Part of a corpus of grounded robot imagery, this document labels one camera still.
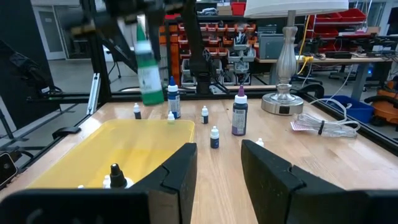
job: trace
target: silver lamp base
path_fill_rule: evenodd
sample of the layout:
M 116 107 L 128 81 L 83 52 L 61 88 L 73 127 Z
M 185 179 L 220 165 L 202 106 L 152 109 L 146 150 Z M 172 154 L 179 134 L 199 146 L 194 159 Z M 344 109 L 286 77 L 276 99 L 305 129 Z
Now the silver lamp base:
M 261 108 L 266 112 L 277 115 L 293 115 L 303 112 L 304 101 L 299 96 L 291 95 L 294 100 L 291 101 L 277 101 L 272 99 L 276 93 L 268 93 L 262 96 Z
M 292 87 L 290 78 L 297 69 L 294 55 L 294 36 L 297 27 L 294 26 L 295 11 L 289 11 L 287 26 L 282 29 L 284 33 L 284 46 L 276 64 L 279 82 L 276 85 L 277 92 L 266 94 L 262 97 L 261 108 L 266 112 L 278 115 L 293 115 L 303 111 L 304 101 L 298 96 L 290 94 Z

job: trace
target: green bottle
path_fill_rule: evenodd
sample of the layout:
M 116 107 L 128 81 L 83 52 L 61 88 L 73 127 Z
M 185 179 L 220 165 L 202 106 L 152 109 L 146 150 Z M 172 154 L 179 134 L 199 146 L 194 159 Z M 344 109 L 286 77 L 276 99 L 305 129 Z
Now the green bottle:
M 144 105 L 157 105 L 164 102 L 160 83 L 159 66 L 152 46 L 146 39 L 140 24 L 137 24 L 137 44 L 134 48 L 138 65 L 138 80 Z

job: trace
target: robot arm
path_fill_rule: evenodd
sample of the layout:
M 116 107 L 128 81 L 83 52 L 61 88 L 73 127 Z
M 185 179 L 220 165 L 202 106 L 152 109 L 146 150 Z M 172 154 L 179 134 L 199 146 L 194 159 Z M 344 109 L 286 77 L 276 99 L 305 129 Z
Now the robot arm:
M 197 78 L 197 93 L 210 94 L 210 86 L 215 85 L 227 91 L 217 79 L 216 68 L 210 53 L 202 42 L 201 31 L 195 9 L 196 0 L 104 0 L 105 11 L 96 14 L 69 15 L 63 24 L 73 35 L 101 34 L 107 38 L 115 36 L 119 30 L 116 19 L 123 19 L 126 24 L 137 22 L 139 14 L 145 14 L 149 38 L 155 58 L 160 60 L 159 26 L 164 23 L 166 13 L 179 12 L 185 24 L 186 35 L 191 50 L 190 70 Z

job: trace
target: white bottle cap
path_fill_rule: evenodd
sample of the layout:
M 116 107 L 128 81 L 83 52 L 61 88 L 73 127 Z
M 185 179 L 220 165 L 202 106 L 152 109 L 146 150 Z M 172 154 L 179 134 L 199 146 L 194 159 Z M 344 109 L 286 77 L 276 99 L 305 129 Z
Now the white bottle cap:
M 169 85 L 169 86 L 167 86 L 167 91 L 169 91 L 169 92 L 178 91 L 178 85 Z
M 138 113 L 138 112 L 139 112 L 139 105 L 138 105 L 138 103 L 135 103 L 135 104 L 134 104 L 134 109 L 133 109 L 133 110 L 134 110 L 135 113 Z
M 203 108 L 201 109 L 201 115 L 202 116 L 208 116 L 209 115 L 209 111 L 207 110 L 206 106 L 203 106 Z
M 218 129 L 216 126 L 213 126 L 213 129 L 211 130 L 210 138 L 212 139 L 218 139 L 220 136 Z
M 264 143 L 263 143 L 263 141 L 262 141 L 261 138 L 259 138 L 259 140 L 256 141 L 256 144 L 259 145 L 259 146 L 261 146 L 261 147 L 264 147 Z
M 235 95 L 235 103 L 239 103 L 239 104 L 245 104 L 248 103 L 248 96 L 244 95 L 244 96 L 238 96 Z
M 171 111 L 169 112 L 169 115 L 167 116 L 167 119 L 169 121 L 174 121 L 175 120 L 173 112 L 171 112 Z

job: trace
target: door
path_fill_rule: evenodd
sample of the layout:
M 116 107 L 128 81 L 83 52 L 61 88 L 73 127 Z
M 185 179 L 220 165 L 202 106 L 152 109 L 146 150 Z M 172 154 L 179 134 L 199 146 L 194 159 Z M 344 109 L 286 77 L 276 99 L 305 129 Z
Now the door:
M 65 59 L 65 52 L 53 7 L 34 6 L 33 9 L 47 60 Z

